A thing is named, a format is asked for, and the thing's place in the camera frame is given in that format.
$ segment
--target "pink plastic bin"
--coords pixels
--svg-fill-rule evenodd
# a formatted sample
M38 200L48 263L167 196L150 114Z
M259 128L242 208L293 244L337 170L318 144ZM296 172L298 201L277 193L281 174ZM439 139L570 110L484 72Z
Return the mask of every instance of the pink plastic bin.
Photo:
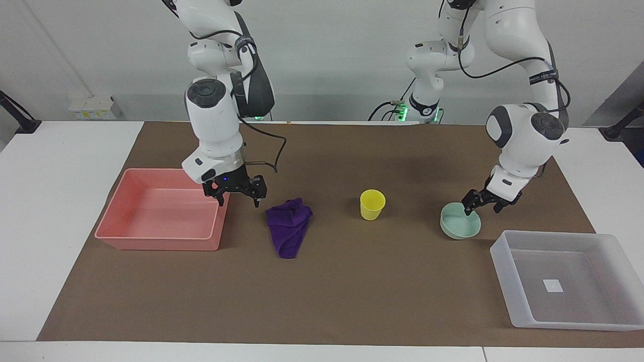
M127 169L94 236L120 250L219 249L228 207L182 169Z

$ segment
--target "purple towel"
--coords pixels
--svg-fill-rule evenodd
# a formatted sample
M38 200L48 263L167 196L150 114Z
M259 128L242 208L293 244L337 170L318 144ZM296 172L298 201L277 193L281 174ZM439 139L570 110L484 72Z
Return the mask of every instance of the purple towel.
M266 224L280 258L293 259L298 255L311 216L313 212L302 203L301 198L266 210Z

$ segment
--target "green light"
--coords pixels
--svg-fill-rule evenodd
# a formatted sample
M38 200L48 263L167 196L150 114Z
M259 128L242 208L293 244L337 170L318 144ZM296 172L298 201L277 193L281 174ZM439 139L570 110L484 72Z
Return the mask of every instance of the green light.
M407 113L409 112L409 110L407 109L407 106L405 106L404 104L401 107L402 107L402 111L398 111L398 114L399 114L398 121L404 122L407 119Z

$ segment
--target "yellow cup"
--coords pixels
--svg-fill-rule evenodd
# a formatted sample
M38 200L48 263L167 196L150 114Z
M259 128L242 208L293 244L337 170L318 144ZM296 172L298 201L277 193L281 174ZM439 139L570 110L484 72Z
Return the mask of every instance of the yellow cup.
M384 209L386 199L378 190L367 190L360 195L360 215L367 221L374 221Z

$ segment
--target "brown table covering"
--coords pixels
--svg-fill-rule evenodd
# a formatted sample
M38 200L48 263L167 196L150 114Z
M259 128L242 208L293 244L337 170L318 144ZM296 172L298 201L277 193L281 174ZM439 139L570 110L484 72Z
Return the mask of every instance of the brown table covering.
M259 209L232 196L219 251L118 251L92 232L39 341L644 347L644 332L510 323L489 254L500 233L594 232L556 162L518 205L481 209L476 240L454 242L440 210L480 188L499 154L483 127L263 128L289 138L279 174L250 167L269 196ZM272 161L279 140L243 135L249 160ZM188 123L147 122L123 170L178 168L196 145ZM375 222L359 216L370 188L388 200ZM297 197L315 216L299 256L281 260L264 211Z

